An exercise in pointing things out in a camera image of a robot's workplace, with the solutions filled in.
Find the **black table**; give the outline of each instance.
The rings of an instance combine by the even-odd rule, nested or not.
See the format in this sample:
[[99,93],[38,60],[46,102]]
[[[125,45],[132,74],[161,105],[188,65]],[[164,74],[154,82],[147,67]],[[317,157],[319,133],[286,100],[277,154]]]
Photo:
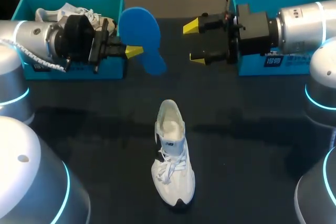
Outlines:
[[[182,38],[188,21],[158,20],[163,76],[132,60],[125,80],[30,82],[33,129],[87,188],[93,224],[298,223],[295,186],[325,142],[302,111],[307,77],[238,77],[235,66],[190,62],[190,47],[221,40],[216,31]],[[151,177],[165,99],[181,110],[196,177],[184,213],[163,205]]]

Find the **shoelace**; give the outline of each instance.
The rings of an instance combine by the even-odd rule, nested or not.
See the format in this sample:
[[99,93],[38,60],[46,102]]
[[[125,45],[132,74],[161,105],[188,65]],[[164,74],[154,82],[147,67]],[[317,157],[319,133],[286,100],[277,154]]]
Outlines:
[[161,152],[164,162],[160,165],[156,177],[161,180],[163,184],[169,184],[171,182],[170,177],[173,175],[174,171],[186,169],[186,143],[184,143],[183,151],[178,157],[170,156],[163,150],[163,148],[161,148],[159,152]]
[[88,9],[79,7],[77,10],[80,15],[87,16],[90,22],[93,22],[94,20],[99,22],[99,17],[101,16],[101,14],[94,13],[92,9],[88,10]]

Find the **cyan plastic bin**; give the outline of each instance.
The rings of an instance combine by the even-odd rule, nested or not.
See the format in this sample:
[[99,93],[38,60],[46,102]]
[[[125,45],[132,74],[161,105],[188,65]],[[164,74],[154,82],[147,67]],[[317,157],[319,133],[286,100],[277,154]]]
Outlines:
[[[270,18],[275,18],[279,9],[295,5],[309,4],[326,0],[230,0],[229,10],[236,13],[236,6],[241,4],[249,4],[252,13],[266,11]],[[308,74],[309,63],[313,52],[305,55],[289,55],[284,56],[280,62],[280,58],[274,56],[262,57],[260,55],[248,55],[239,57],[238,70],[240,76],[255,75],[280,75],[280,74]],[[280,64],[266,64],[266,60],[279,61]]]
[[[35,20],[35,11],[38,8],[57,10],[65,3],[76,7],[93,9],[95,13],[99,13],[103,17],[113,18],[117,23],[119,23],[120,15],[124,10],[124,0],[21,0],[12,20]],[[28,80],[121,79],[123,77],[124,64],[123,59],[111,57],[102,60],[98,74],[94,74],[92,66],[80,63],[73,63],[67,73],[42,68],[42,66],[34,68],[30,63],[24,64],[24,72]]]

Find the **white sneaker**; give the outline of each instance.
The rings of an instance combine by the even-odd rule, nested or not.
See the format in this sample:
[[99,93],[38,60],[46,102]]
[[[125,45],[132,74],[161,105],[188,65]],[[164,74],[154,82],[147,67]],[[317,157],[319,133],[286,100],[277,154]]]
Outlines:
[[156,158],[152,177],[161,198],[173,207],[184,207],[193,198],[195,175],[189,160],[185,126],[176,103],[162,102],[155,123]]
[[[70,5],[66,3],[61,9],[59,10],[44,10],[42,8],[39,8],[35,12],[35,21],[40,22],[58,22],[60,21],[64,16],[70,16],[70,15],[85,15],[88,17],[91,25],[93,28],[97,31],[101,30],[103,21],[107,17],[102,17],[100,14],[94,13],[93,10],[87,10],[82,7],[74,7],[73,5]],[[115,28],[116,23],[112,18],[107,18],[109,22],[108,31],[111,34]]]

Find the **robotic arm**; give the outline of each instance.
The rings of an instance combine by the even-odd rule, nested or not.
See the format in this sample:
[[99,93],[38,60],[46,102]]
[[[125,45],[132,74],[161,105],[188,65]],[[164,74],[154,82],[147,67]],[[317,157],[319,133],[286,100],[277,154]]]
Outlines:
[[247,4],[237,5],[236,10],[237,15],[205,13],[183,27],[183,34],[226,31],[226,51],[191,53],[191,60],[204,60],[206,65],[219,60],[235,63],[238,55],[265,55],[277,47],[282,54],[309,52],[336,36],[334,0],[282,8],[276,18],[266,12],[251,13]]
[[129,59],[143,53],[142,47],[127,46],[109,36],[108,21],[95,31],[86,16],[72,15],[59,23],[0,21],[0,42],[19,48],[30,59],[62,72],[72,62],[93,65],[94,73],[107,57]]

